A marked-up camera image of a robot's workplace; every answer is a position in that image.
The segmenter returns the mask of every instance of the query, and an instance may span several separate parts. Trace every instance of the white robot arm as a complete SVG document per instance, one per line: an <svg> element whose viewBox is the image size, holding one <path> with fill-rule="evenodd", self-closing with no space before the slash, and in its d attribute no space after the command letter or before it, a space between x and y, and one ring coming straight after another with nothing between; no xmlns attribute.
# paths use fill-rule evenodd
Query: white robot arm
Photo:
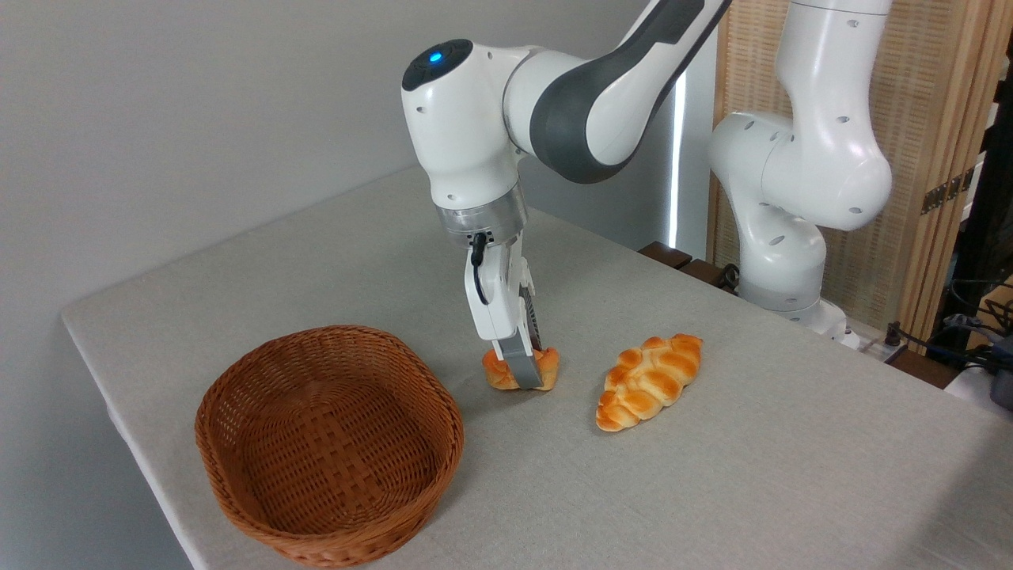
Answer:
<svg viewBox="0 0 1013 570"><path fill-rule="evenodd" d="M452 241L468 248L475 327L521 388L542 382L534 290L521 255L527 209L518 162L534 155L581 183L622 169L729 2L654 0L619 47L596 60L454 39L405 71L401 99L433 201Z"/></svg>
<svg viewBox="0 0 1013 570"><path fill-rule="evenodd" d="M405 71L401 99L415 153L444 228L468 249L464 281L475 327L521 388L537 389L542 381L534 358L541 348L534 289L521 255L527 209L518 162L533 155L581 183L622 169L729 3L653 0L619 47L596 60L454 39L425 50ZM869 14L885 14L889 2L806 4L819 13L789 16L778 63L787 70L782 81L796 104L798 128L779 116L736 113L718 128L711 153L725 187L743 188L729 195L741 232L749 233L744 242L784 243L750 253L750 259L776 257L773 269L756 270L768 265L746 260L744 247L745 297L769 300L768 309L819 305L826 246L814 226L766 203L850 229L875 216L888 190L889 167L871 134L867 91L884 19ZM797 8L792 5L793 13ZM827 32L838 23L856 33ZM824 42L832 36L836 44ZM840 52L831 63L846 69L825 67L828 49ZM750 279L754 274L760 277ZM789 290L800 293L786 297Z"/></svg>
<svg viewBox="0 0 1013 570"><path fill-rule="evenodd" d="M889 195L890 167L868 103L889 7L792 1L776 66L794 120L733 112L710 145L738 228L739 297L845 343L844 313L820 299L827 246L816 225L861 227Z"/></svg>

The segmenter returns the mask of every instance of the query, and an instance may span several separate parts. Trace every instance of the wicker basket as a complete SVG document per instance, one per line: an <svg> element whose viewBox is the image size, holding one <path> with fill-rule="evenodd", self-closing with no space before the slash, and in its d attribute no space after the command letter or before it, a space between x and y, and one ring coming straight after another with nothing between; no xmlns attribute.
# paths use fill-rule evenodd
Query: wicker basket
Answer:
<svg viewBox="0 0 1013 570"><path fill-rule="evenodd" d="M356 326L253 350L205 395L196 429L229 520L323 568L376 560L418 533L464 445L461 414L425 364Z"/></svg>

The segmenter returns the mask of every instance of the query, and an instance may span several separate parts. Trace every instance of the wooden block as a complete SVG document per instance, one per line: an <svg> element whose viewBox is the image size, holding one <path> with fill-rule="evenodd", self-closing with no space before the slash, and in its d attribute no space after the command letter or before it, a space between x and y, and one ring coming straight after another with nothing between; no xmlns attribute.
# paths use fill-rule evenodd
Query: wooden block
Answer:
<svg viewBox="0 0 1013 570"><path fill-rule="evenodd" d="M679 270L691 276L696 276L704 282L714 284L715 288L721 283L721 267L703 259L693 259L680 267Z"/></svg>
<svg viewBox="0 0 1013 570"><path fill-rule="evenodd" d="M911 350L902 350L889 365L939 390L948 387L953 379L960 374L958 371L944 367Z"/></svg>
<svg viewBox="0 0 1013 570"><path fill-rule="evenodd" d="M641 248L638 252L643 255L647 255L655 261L661 261L673 268L681 268L683 265L693 260L693 256L689 253L669 247L660 241L654 241L653 243Z"/></svg>

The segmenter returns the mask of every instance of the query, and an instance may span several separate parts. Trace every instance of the black cable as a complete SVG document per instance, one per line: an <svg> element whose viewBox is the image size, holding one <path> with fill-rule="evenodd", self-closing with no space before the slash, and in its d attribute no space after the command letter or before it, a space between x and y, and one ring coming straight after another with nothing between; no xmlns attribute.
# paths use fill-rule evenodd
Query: black cable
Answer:
<svg viewBox="0 0 1013 570"><path fill-rule="evenodd" d="M483 306L489 305L489 301L485 299L485 294L482 292L482 281L478 278L478 266L485 259L485 242L487 239L488 237L484 232L476 233L471 246L471 266L474 268L475 273L475 292L478 294L478 301L482 302Z"/></svg>
<svg viewBox="0 0 1013 570"><path fill-rule="evenodd" d="M948 356L948 357L953 358L955 360L959 360L960 362L964 362L964 363L967 363L967 364L978 364L978 365L982 367L983 369L988 370L989 372L993 372L993 371L1009 371L1009 372L1013 372L1013 365L1010 365L1010 364L1004 364L1002 362L998 362L998 361L992 360L992 359L987 359L987 358L984 358L984 357L971 356L971 355L969 355L967 353L961 354L961 353L958 353L958 352L953 352L951 350L942 348L940 346L931 345L929 343L926 343L925 341L922 341L921 339L916 338L914 335L911 335L910 333L906 333L904 330L902 330L900 323L890 323L889 324L889 329L892 330L892 331L895 331L899 335L901 335L902 337L908 339L909 341L911 341L911 342L913 342L913 343L915 343L915 344L917 344L919 346L925 347L927 350L930 350L932 352L936 352L938 354L942 354L944 356Z"/></svg>
<svg viewBox="0 0 1013 570"><path fill-rule="evenodd" d="M1013 316L1011 316L1011 314L1013 314L1013 307L1011 307L1011 305L1013 305L1013 302L1011 302L1011 304L1006 304L1005 306L1000 306L999 304L991 300L986 300L985 308L982 308L980 305L978 306L971 305L957 293L955 288L955 284L957 283L990 284L990 287L992 288L1008 288L1008 289L1013 289L1013 284L1003 280L993 280L988 278L953 278L950 281L950 288L949 288L950 295L953 296L953 299L956 300L958 303L969 309L975 310L976 312L981 311L985 315L989 315L992 318L994 318L996 320L996 323L1002 328L1002 331L995 331L997 334L1000 334L1004 337L1008 337L1011 334L1013 334ZM999 307L1002 307L1004 309L1002 313L1000 313L996 309Z"/></svg>

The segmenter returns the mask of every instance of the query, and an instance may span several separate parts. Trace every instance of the bread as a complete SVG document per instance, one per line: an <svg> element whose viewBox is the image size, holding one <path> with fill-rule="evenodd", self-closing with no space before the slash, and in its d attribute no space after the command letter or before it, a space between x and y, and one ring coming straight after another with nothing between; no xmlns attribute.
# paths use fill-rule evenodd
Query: bread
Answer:
<svg viewBox="0 0 1013 570"><path fill-rule="evenodd" d="M542 388L535 389L548 392L556 386L559 375L559 353L554 348L535 351L535 363L542 375ZM517 379L510 372L506 362L496 357L496 351L490 350L482 357L482 368L485 369L485 381L496 390L518 390Z"/></svg>
<svg viewBox="0 0 1013 570"><path fill-rule="evenodd" d="M680 334L669 340L651 337L640 348L620 353L598 401L598 427L620 431L675 404L696 379L701 346L702 340Z"/></svg>

